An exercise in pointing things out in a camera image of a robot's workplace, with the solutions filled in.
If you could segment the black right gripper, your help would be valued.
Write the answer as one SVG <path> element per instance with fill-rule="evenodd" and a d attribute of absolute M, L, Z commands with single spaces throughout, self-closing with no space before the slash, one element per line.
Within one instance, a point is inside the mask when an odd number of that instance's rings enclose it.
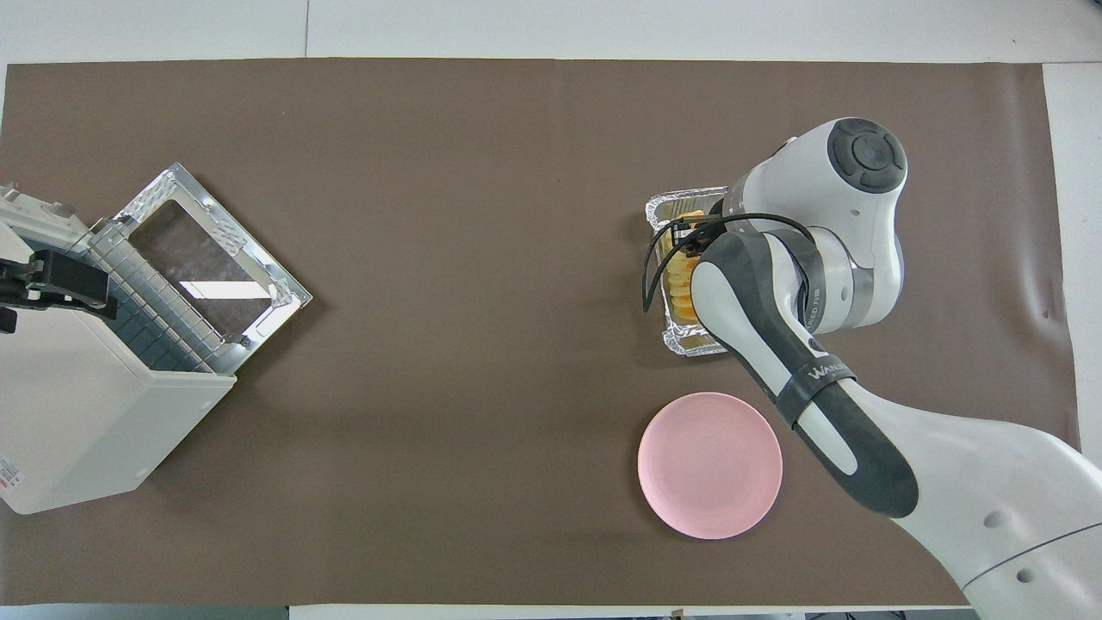
<path fill-rule="evenodd" d="M 714 239 L 727 231 L 727 222 L 716 214 L 685 214 L 670 222 L 670 255 L 700 257 Z"/>

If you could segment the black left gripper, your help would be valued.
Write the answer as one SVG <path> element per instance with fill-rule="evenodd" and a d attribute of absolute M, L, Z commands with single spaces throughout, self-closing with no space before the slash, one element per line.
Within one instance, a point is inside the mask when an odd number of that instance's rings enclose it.
<path fill-rule="evenodd" d="M 115 320 L 109 283 L 106 271 L 58 251 L 37 250 L 24 263 L 1 259 L 1 333 L 17 331 L 17 311 L 60 307 Z"/>

